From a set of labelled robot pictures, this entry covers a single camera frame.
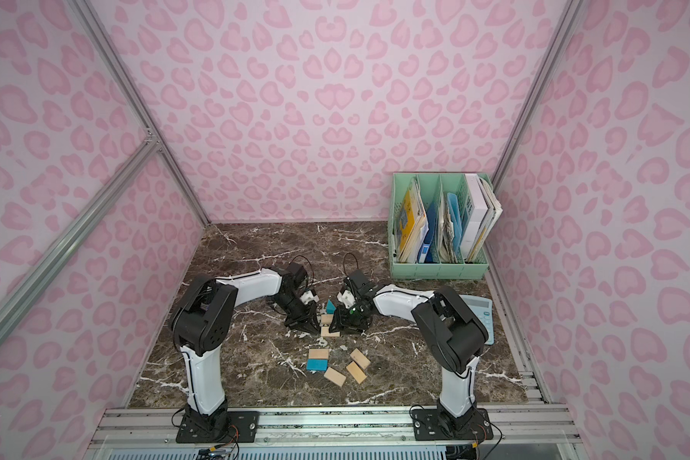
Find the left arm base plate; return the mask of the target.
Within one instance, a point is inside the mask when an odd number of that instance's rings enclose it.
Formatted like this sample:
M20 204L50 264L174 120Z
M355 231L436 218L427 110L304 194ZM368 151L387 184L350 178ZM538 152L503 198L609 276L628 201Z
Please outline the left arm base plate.
M225 444L230 441L253 443L260 413L229 411L210 416L187 410L176 433L178 444Z

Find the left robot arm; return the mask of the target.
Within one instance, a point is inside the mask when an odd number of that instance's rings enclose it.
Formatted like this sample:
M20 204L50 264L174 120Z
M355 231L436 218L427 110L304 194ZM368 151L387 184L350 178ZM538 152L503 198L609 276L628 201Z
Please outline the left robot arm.
M285 268L261 268L236 276L199 275L193 280L171 326L174 346L184 358L187 404L193 412L210 416L226 401L220 348L235 308L265 298L285 314L287 328L320 334L316 317L318 297L309 288L309 278L302 264L292 262Z

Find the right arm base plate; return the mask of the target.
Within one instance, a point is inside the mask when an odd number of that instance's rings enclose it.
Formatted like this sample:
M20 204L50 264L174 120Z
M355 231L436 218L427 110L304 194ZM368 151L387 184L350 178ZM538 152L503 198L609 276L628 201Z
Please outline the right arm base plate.
M481 444L495 438L488 412L482 408L470 408L463 416L454 417L443 408L412 406L409 416L417 441L472 441Z

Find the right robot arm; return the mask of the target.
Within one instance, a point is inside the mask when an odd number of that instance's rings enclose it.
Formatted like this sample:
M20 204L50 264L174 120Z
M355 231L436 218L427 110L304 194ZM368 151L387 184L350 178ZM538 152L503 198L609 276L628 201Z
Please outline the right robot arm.
M442 367L440 411L456 421L475 410L475 375L490 334L452 287L414 291L394 284L378 286L360 270L343 283L331 333L363 334L376 314L414 323Z

